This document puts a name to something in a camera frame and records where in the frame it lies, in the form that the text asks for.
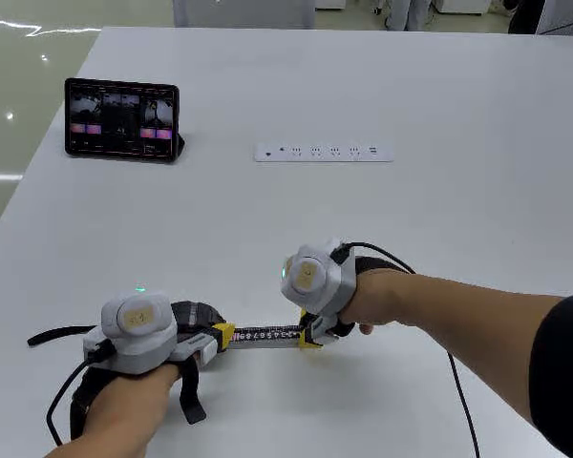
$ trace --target chair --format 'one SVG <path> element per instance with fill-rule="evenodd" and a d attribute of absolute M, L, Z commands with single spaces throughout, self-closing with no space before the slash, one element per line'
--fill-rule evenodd
<path fill-rule="evenodd" d="M 313 29 L 314 0 L 173 0 L 176 27 Z"/>

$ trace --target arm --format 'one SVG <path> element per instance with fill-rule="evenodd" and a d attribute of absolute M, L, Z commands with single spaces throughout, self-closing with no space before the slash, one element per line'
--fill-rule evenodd
<path fill-rule="evenodd" d="M 345 323 L 398 321 L 426 331 L 531 422 L 528 368 L 541 321 L 561 298 L 506 293 L 388 269 L 359 275 Z"/>
<path fill-rule="evenodd" d="M 92 403 L 83 435 L 47 458 L 143 457 L 178 377 L 178 368 L 167 364 L 142 377 L 115 379 Z"/>

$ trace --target black sleeve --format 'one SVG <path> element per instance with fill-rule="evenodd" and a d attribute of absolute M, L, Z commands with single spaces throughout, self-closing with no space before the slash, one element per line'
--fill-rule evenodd
<path fill-rule="evenodd" d="M 559 302 L 541 323 L 528 384 L 533 423 L 573 458 L 573 296 Z"/>

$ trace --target person's leg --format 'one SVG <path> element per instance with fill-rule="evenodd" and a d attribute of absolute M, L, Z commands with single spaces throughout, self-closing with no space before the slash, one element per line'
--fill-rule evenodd
<path fill-rule="evenodd" d="M 423 31 L 429 15 L 431 0 L 412 0 L 406 31 Z"/>
<path fill-rule="evenodd" d="M 545 0 L 521 0 L 509 23 L 509 33 L 535 34 L 544 5 Z"/>
<path fill-rule="evenodd" d="M 384 23 L 389 31 L 404 31 L 408 22 L 410 0 L 389 0 L 389 15 Z"/>

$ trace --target hand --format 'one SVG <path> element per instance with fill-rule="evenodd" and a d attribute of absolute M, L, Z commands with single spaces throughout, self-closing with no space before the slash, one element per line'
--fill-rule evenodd
<path fill-rule="evenodd" d="M 94 399 L 83 434 L 118 427 L 143 444 L 151 440 L 168 406 L 168 394 L 179 378 L 173 364 L 139 377 L 118 377 Z"/>
<path fill-rule="evenodd" d="M 407 323 L 406 279 L 413 277 L 392 269 L 374 269 L 356 278 L 356 291 L 340 313 L 344 323 L 359 323 L 363 334 L 371 334 L 374 324 L 393 321 Z"/>

